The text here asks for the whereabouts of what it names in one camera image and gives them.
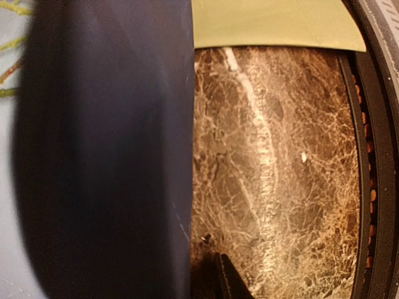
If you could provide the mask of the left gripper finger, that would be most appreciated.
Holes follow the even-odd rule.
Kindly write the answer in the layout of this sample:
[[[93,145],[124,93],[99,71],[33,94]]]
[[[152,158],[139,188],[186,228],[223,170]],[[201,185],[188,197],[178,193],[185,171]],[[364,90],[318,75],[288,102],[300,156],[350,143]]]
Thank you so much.
[[[216,298],[252,299],[252,295],[226,254],[217,253],[215,263],[218,273]]]

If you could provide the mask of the light blue wrapping paper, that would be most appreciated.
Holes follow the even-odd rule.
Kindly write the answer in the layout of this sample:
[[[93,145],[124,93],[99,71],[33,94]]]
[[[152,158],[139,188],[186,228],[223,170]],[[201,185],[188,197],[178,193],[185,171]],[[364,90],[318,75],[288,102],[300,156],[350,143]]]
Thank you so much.
[[[190,1],[37,1],[12,128],[48,298],[189,298]]]

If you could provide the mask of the pink rose stem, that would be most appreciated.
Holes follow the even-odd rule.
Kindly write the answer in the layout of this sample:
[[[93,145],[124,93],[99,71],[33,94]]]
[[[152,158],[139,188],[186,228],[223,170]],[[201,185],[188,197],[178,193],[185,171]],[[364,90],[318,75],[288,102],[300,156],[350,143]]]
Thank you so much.
[[[15,62],[11,67],[9,67],[4,73],[0,76],[0,84],[4,84],[7,79],[14,74],[17,70],[21,68],[23,65],[23,58],[20,58],[17,62]]]
[[[0,46],[0,52],[3,52],[8,49],[16,49],[18,48],[21,44],[23,44],[27,39],[27,36],[20,36],[18,38],[15,38],[5,44],[2,44]]]

